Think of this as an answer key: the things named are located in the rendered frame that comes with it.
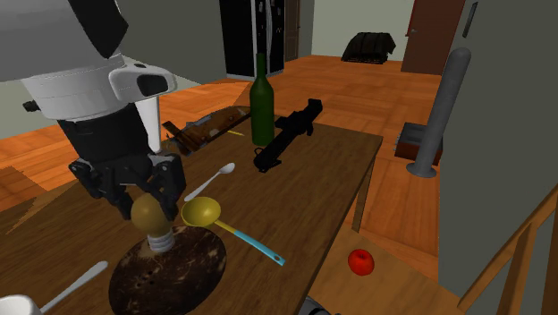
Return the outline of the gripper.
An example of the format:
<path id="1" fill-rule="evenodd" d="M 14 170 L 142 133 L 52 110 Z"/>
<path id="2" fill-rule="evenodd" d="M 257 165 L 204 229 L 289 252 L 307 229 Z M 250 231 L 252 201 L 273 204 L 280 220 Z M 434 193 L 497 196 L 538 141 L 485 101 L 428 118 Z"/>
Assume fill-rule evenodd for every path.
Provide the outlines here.
<path id="1" fill-rule="evenodd" d="M 148 192 L 165 217 L 175 220 L 177 201 L 186 188 L 181 157 L 149 155 L 148 134 L 133 103 L 110 115 L 58 124 L 81 159 L 69 169 L 92 198 L 106 199 L 123 219 L 130 219 L 133 200 L 121 184 L 145 182 L 152 175 Z"/>

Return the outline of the yellow light bulb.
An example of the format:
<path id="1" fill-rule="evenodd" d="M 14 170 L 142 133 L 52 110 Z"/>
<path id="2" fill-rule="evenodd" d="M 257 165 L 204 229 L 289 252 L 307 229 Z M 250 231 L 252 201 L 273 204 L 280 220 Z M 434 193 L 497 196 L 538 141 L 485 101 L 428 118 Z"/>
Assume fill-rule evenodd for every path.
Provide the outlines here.
<path id="1" fill-rule="evenodd" d="M 133 202 L 131 222 L 147 235 L 150 250 L 163 253 L 172 249 L 174 245 L 172 223 L 152 195 L 144 193 Z"/>

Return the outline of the white spoon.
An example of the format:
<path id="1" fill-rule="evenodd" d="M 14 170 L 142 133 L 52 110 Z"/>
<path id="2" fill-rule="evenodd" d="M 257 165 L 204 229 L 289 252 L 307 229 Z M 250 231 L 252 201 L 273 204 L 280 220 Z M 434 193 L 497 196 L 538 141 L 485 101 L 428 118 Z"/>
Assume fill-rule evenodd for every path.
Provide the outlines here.
<path id="1" fill-rule="evenodd" d="M 194 198 L 196 198 L 200 193 L 202 193 L 205 188 L 214 180 L 216 179 L 219 175 L 225 175 L 225 174 L 229 174 L 231 173 L 235 168 L 235 164 L 234 163 L 228 163 L 227 165 L 221 167 L 213 176 L 211 176 L 208 180 L 206 180 L 203 184 L 201 184 L 198 188 L 196 188 L 193 192 L 191 192 L 190 194 L 188 194 L 184 200 L 185 201 L 190 201 Z"/>

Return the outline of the brown wooden tray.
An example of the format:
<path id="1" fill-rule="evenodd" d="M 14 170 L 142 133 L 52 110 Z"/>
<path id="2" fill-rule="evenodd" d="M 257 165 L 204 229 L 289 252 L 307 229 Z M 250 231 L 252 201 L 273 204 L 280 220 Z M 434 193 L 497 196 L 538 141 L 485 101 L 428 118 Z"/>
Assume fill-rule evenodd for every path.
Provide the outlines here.
<path id="1" fill-rule="evenodd" d="M 188 156 L 230 131 L 250 117 L 248 106 L 228 106 L 178 128 L 170 121 L 163 123 L 166 140 L 162 149 Z"/>

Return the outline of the dark brown round plate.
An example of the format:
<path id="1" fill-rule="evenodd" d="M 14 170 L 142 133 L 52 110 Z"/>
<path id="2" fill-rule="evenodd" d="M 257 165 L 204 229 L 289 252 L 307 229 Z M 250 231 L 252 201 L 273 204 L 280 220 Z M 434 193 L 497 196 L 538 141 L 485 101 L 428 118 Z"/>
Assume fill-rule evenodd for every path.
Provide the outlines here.
<path id="1" fill-rule="evenodd" d="M 143 240 L 124 254 L 109 283 L 115 315 L 186 315 L 215 290 L 226 265 L 222 239 L 193 226 L 175 226 L 173 238 L 163 253 Z"/>

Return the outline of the grey knife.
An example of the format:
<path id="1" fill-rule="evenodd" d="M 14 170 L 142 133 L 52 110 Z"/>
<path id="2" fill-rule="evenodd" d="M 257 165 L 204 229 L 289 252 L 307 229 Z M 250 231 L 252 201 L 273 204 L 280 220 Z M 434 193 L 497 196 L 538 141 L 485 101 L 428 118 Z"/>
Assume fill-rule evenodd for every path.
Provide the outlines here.
<path id="1" fill-rule="evenodd" d="M 81 286 L 87 284 L 88 281 L 93 279 L 94 277 L 98 276 L 102 271 L 107 269 L 108 262 L 105 260 L 99 261 L 94 266 L 89 268 L 86 272 L 84 272 L 79 278 L 77 278 L 72 284 L 66 287 L 61 293 L 59 293 L 54 299 L 50 302 L 45 304 L 41 309 L 41 313 L 45 314 L 46 312 L 50 311 L 53 307 L 55 307 L 59 302 L 61 302 L 64 298 L 66 298 L 69 294 L 76 291 Z"/>

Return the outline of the green glass bottle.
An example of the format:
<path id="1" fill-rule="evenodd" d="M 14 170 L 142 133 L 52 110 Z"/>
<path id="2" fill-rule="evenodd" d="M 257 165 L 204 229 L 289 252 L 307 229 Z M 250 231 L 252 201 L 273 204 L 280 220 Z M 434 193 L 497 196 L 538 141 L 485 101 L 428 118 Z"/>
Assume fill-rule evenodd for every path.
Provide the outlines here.
<path id="1" fill-rule="evenodd" d="M 274 90 L 266 76 L 266 55 L 257 53 L 257 74 L 250 91 L 252 142 L 261 147 L 275 137 Z"/>

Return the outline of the black gun-shaped tool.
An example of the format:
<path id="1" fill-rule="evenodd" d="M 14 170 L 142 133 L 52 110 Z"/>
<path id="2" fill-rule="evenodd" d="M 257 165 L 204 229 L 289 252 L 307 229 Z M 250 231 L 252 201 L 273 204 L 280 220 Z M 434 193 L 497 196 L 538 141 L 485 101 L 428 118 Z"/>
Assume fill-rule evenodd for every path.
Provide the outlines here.
<path id="1" fill-rule="evenodd" d="M 282 161 L 278 158 L 296 137 L 304 133 L 311 136 L 314 131 L 313 122 L 322 110 L 322 101 L 310 98 L 303 110 L 294 111 L 288 117 L 280 116 L 275 121 L 275 127 L 281 132 L 263 149 L 254 149 L 256 156 L 253 163 L 258 171 L 266 173 L 269 169 L 280 165 Z"/>

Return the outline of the wooden table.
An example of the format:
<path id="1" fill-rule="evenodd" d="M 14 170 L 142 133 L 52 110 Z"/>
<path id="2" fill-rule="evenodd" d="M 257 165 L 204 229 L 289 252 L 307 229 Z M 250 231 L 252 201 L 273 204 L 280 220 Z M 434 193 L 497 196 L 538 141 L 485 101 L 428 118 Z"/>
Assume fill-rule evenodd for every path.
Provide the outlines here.
<path id="1" fill-rule="evenodd" d="M 219 228 L 226 249 L 223 276 L 188 315 L 296 315 L 373 162 L 381 138 L 316 124 L 266 173 L 254 166 L 249 123 L 184 161 L 190 189 L 221 167 L 202 192 L 217 200 L 224 222 L 285 259 L 278 265 Z M 145 236 L 105 200 L 79 184 L 25 223 L 21 208 L 0 212 L 0 297 L 25 294 L 43 305 L 99 261 L 115 268 Z"/>

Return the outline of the black fridge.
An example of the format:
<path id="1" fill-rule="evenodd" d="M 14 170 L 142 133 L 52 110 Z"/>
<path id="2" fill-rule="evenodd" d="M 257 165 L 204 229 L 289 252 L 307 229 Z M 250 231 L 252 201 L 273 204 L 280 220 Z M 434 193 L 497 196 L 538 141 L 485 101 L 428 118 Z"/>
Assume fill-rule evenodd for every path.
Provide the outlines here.
<path id="1" fill-rule="evenodd" d="M 284 69 L 284 0 L 219 0 L 226 76 L 253 81 L 257 54 L 266 55 L 266 75 Z"/>

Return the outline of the white cup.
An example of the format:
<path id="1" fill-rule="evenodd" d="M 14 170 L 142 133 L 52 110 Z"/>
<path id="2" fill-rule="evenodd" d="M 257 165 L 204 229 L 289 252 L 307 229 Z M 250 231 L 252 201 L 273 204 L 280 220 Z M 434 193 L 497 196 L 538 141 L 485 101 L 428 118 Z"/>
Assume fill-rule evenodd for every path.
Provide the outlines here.
<path id="1" fill-rule="evenodd" d="M 44 315 L 27 295 L 8 295 L 0 298 L 0 315 Z"/>

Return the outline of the red apple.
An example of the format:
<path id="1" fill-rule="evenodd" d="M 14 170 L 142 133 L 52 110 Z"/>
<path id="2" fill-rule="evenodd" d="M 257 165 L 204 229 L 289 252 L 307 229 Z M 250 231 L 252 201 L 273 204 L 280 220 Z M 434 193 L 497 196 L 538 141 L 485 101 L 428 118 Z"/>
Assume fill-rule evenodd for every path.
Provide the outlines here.
<path id="1" fill-rule="evenodd" d="M 366 276 L 373 272 L 375 261 L 370 252 L 364 249 L 356 249 L 348 256 L 348 266 L 354 274 Z"/>

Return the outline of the brown box with grey top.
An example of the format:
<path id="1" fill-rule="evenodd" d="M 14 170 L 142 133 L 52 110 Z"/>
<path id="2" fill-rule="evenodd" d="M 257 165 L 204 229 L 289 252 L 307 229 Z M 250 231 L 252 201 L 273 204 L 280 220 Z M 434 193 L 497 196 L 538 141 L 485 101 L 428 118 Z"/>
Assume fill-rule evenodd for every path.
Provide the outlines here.
<path id="1" fill-rule="evenodd" d="M 415 161 L 419 153 L 420 143 L 422 142 L 425 131 L 425 125 L 406 122 L 397 138 L 394 155 L 397 158 Z"/>

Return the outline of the brown door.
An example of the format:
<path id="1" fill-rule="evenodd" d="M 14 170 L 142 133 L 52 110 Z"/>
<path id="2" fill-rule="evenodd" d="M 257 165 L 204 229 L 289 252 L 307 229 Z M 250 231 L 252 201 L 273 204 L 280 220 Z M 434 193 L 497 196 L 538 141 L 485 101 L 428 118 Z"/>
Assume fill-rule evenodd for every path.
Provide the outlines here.
<path id="1" fill-rule="evenodd" d="M 465 0 L 414 0 L 402 72 L 443 72 L 464 3 Z"/>

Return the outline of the wooden railing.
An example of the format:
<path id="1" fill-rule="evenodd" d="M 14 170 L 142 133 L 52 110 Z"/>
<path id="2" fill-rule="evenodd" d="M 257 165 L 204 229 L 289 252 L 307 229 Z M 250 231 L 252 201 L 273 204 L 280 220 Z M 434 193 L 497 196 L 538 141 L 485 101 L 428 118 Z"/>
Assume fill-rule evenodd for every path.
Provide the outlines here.
<path id="1" fill-rule="evenodd" d="M 524 230 L 528 227 L 539 228 L 555 211 L 556 201 L 558 201 L 558 184 L 556 184 L 555 187 L 545 196 L 545 198 L 531 212 L 520 227 L 510 236 L 494 257 L 486 264 L 466 293 L 460 298 L 457 304 L 458 310 L 465 313 L 472 306 L 472 304 L 512 258 L 518 240 Z"/>

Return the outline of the grey floor post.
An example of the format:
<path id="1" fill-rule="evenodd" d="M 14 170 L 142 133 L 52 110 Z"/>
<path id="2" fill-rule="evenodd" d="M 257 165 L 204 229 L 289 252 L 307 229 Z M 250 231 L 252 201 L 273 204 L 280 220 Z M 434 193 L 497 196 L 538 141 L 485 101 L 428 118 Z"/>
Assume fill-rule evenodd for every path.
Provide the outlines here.
<path id="1" fill-rule="evenodd" d="M 432 167 L 432 162 L 442 142 L 444 130 L 459 94 L 470 59 L 471 52 L 466 47 L 456 48 L 448 56 L 417 157 L 413 163 L 406 166 L 406 169 L 415 176 L 423 178 L 436 176 L 436 170 Z"/>

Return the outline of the dark framed wall picture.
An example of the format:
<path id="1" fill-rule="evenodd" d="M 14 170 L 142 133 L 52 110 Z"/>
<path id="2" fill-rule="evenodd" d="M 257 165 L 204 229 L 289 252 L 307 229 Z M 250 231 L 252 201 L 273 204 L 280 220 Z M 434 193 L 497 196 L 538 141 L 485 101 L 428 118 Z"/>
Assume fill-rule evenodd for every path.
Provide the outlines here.
<path id="1" fill-rule="evenodd" d="M 464 26 L 463 32 L 462 32 L 462 37 L 463 38 L 467 38 L 467 36 L 469 35 L 470 26 L 471 26 L 472 21 L 474 19 L 477 7 L 478 7 L 478 1 L 471 4 L 471 7 L 469 9 L 468 18 L 466 20 L 466 23 L 465 23 L 465 26 Z"/>

